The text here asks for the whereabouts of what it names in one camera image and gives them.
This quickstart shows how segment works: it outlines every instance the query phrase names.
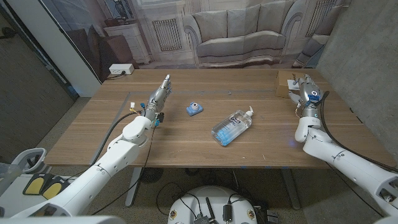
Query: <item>gray wall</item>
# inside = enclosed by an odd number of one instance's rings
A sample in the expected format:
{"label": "gray wall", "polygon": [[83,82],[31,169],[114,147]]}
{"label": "gray wall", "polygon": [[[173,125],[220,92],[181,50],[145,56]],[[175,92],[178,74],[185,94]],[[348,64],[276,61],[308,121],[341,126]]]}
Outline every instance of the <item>gray wall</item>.
{"label": "gray wall", "polygon": [[398,161],[398,2],[352,0],[317,70]]}
{"label": "gray wall", "polygon": [[[1,14],[0,27],[11,27]],[[42,140],[73,100],[19,35],[0,41],[0,77],[0,162],[11,163]]]}

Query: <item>table leg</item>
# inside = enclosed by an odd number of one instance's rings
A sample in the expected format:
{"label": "table leg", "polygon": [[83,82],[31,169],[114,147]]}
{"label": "table leg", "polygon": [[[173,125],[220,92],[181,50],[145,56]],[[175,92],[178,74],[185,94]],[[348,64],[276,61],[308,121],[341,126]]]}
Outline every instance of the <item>table leg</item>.
{"label": "table leg", "polygon": [[[141,167],[136,167],[132,170],[129,187],[131,187],[138,180],[138,178],[141,174],[141,170],[142,170]],[[126,201],[124,203],[127,207],[131,207],[132,203],[134,202],[134,197],[136,196],[137,186],[138,186],[138,183],[127,192]]]}
{"label": "table leg", "polygon": [[287,193],[289,194],[289,197],[290,197],[290,202],[292,203],[292,208],[295,210],[299,210],[300,209],[300,200],[299,200],[299,196],[297,194],[297,189],[296,189],[296,186],[294,183],[292,170],[282,169],[282,176],[285,181]]}

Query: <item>wooden table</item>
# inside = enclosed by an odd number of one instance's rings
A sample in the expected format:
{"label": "wooden table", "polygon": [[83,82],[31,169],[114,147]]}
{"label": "wooden table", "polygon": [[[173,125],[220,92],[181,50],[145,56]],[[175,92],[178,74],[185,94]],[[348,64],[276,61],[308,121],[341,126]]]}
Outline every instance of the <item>wooden table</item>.
{"label": "wooden table", "polygon": [[[323,91],[330,91],[325,117],[337,140],[360,154],[395,166],[392,156],[316,70],[296,72],[311,75]],[[155,129],[147,167],[327,167],[306,154],[303,143],[295,141],[299,123],[295,105],[290,99],[274,96],[277,70],[255,69],[135,70],[132,75],[106,81],[45,162],[51,166],[88,166],[126,96],[131,93],[120,116],[130,112],[130,101],[136,105],[146,103],[167,74],[171,76],[173,93],[163,109],[164,122]],[[204,110],[190,117],[185,108],[193,101]],[[247,111],[249,106],[254,110],[252,127],[227,147],[216,143],[211,136],[212,127],[236,110]],[[133,118],[121,121],[105,146]],[[140,151],[132,166],[144,165],[148,149]]]}

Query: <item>wall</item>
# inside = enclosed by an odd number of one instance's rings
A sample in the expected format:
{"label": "wall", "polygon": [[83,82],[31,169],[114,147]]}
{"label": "wall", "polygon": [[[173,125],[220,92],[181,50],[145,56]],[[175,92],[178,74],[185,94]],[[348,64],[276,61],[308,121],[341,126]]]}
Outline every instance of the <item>wall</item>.
{"label": "wall", "polygon": [[101,82],[77,54],[40,1],[8,1],[80,96],[93,96]]}
{"label": "wall", "polygon": [[[1,14],[0,27],[11,27]],[[19,34],[0,41],[0,77],[0,162],[11,163],[42,140],[73,100]]]}
{"label": "wall", "polygon": [[317,69],[398,161],[398,2],[352,0]]}

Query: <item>radiator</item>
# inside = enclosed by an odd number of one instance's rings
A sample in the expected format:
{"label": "radiator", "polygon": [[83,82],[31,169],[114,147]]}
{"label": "radiator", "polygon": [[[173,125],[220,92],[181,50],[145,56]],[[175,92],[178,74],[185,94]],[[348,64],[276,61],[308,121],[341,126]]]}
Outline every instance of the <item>radiator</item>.
{"label": "radiator", "polygon": [[152,21],[161,51],[182,49],[175,19]]}
{"label": "radiator", "polygon": [[324,0],[318,1],[317,5],[315,6],[315,10],[312,15],[312,20],[310,26],[308,27],[306,37],[311,37],[318,26],[321,24],[322,20],[326,17],[328,12],[332,9],[335,5],[336,0]]}

